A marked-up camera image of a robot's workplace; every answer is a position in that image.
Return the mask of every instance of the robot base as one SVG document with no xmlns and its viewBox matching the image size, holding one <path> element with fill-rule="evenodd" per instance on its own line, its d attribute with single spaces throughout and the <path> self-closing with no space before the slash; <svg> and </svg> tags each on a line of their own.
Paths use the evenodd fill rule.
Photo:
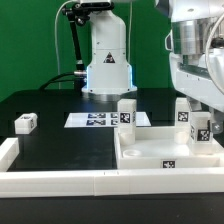
<svg viewBox="0 0 224 224">
<path fill-rule="evenodd" d="M 94 93 L 89 92 L 86 87 L 82 89 L 82 96 L 84 98 L 99 100 L 99 101 L 119 101 L 123 98 L 136 99 L 137 98 L 137 87 L 132 87 L 127 92 L 120 93 Z"/>
</svg>

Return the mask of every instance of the white tray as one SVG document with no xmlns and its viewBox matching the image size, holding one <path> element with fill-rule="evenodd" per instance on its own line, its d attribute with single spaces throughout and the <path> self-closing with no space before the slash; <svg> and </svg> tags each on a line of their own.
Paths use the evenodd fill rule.
<svg viewBox="0 0 224 224">
<path fill-rule="evenodd" d="M 175 130 L 175 127 L 137 127 L 135 144 L 122 146 L 116 128 L 114 136 L 118 169 L 224 166 L 224 150 L 215 139 L 210 144 L 178 144 L 174 141 Z"/>
</svg>

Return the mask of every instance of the white rectangular block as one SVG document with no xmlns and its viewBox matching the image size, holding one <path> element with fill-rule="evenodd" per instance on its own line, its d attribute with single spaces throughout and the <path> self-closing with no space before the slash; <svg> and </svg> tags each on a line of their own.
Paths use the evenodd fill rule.
<svg viewBox="0 0 224 224">
<path fill-rule="evenodd" d="M 135 143 L 136 100 L 121 99 L 118 101 L 118 132 L 122 145 Z"/>
<path fill-rule="evenodd" d="M 6 172 L 18 154 L 18 139 L 7 138 L 0 146 L 0 172 Z"/>
<path fill-rule="evenodd" d="M 34 113 L 23 114 L 14 123 L 16 134 L 29 134 L 37 126 L 37 115 Z"/>
<path fill-rule="evenodd" d="M 129 171 L 101 171 L 94 180 L 95 195 L 124 195 L 129 194 Z"/>
</svg>

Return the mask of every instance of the silver metal component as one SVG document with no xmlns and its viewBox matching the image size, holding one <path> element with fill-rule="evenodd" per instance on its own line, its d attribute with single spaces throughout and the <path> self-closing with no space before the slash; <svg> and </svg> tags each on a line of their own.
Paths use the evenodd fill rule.
<svg viewBox="0 0 224 224">
<path fill-rule="evenodd" d="M 172 23 L 175 54 L 203 54 L 214 19 L 198 19 Z"/>
<path fill-rule="evenodd" d="M 87 73 L 86 73 L 85 70 L 84 71 L 83 70 L 78 70 L 78 71 L 74 71 L 74 75 L 78 76 L 78 77 L 80 77 L 80 76 L 86 77 Z"/>
<path fill-rule="evenodd" d="M 187 101 L 188 101 L 188 104 L 189 104 L 191 112 L 202 110 L 200 101 L 195 100 L 195 99 L 193 99 L 193 98 L 191 98 L 189 96 L 187 96 Z"/>
<path fill-rule="evenodd" d="M 211 112 L 211 131 L 213 134 L 220 134 L 223 132 L 223 121 L 224 121 L 224 113 L 214 109 L 209 108 Z"/>
<path fill-rule="evenodd" d="M 199 77 L 204 77 L 204 78 L 210 79 L 208 70 L 206 68 L 201 68 L 201 67 L 194 66 L 194 65 L 186 65 L 186 64 L 180 63 L 180 70 L 190 73 L 190 74 L 197 75 Z"/>
<path fill-rule="evenodd" d="M 128 98 L 128 99 L 136 99 L 137 98 L 137 91 L 130 91 L 127 93 L 123 93 L 121 95 L 118 94 L 95 94 L 95 93 L 86 93 L 83 92 L 83 97 L 92 99 L 92 100 L 99 100 L 99 101 L 119 101 L 120 99 L 123 98 Z"/>
</svg>

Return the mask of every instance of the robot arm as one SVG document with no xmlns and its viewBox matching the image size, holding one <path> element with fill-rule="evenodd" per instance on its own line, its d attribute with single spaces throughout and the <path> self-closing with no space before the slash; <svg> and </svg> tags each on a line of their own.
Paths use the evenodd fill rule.
<svg viewBox="0 0 224 224">
<path fill-rule="evenodd" d="M 171 32 L 166 38 L 170 43 L 166 45 L 171 51 L 174 87 L 190 99 L 208 105 L 214 127 L 215 123 L 222 124 L 224 0 L 156 0 L 155 6 L 171 18 Z"/>
</svg>

